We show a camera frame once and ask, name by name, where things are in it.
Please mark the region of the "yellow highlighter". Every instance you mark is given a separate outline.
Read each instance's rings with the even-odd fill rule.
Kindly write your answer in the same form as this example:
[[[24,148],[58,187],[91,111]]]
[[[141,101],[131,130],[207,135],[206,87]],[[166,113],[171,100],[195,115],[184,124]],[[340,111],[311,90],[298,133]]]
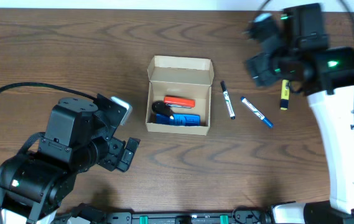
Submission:
[[[287,110],[289,107],[289,80],[283,80],[281,85],[280,109]]]

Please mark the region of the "black correction tape dispenser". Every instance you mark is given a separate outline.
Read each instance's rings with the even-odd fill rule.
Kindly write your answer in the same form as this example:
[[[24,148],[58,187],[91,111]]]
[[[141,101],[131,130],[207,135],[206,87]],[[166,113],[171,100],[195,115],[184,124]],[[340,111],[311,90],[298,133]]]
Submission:
[[[155,101],[152,104],[152,111],[156,114],[160,114],[168,117],[169,119],[174,119],[174,112],[170,106],[166,105],[163,101]]]

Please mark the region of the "blue plastic holder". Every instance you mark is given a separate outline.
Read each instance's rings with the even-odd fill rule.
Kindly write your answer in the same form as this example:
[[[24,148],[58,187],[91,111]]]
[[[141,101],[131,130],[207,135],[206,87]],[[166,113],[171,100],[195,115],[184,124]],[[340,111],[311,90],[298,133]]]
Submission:
[[[196,114],[174,114],[171,119],[162,114],[156,114],[156,123],[171,126],[200,126],[200,116]]]

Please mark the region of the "red stapler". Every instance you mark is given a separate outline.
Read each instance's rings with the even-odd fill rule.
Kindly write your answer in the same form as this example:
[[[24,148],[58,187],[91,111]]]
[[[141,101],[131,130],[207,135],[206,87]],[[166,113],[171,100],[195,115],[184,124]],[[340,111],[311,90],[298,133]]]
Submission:
[[[180,98],[176,96],[165,96],[164,103],[170,107],[178,107],[178,108],[194,108],[195,100]]]

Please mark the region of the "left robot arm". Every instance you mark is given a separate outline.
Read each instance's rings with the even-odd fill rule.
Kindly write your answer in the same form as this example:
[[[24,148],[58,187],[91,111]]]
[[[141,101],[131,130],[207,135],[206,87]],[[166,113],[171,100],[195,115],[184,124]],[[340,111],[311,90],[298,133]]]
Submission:
[[[0,222],[51,223],[78,174],[95,165],[126,172],[140,140],[114,134],[132,109],[115,96],[60,99],[45,132],[32,135],[0,166]]]

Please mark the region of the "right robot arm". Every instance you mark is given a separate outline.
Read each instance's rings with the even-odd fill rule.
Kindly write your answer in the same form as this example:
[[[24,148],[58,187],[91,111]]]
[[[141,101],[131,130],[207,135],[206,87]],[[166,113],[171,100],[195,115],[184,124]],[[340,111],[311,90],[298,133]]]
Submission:
[[[248,27],[262,51],[246,61],[257,86],[299,82],[320,129],[327,201],[271,206],[264,223],[354,223],[354,47],[329,46],[320,4],[285,8],[282,27],[258,9]]]

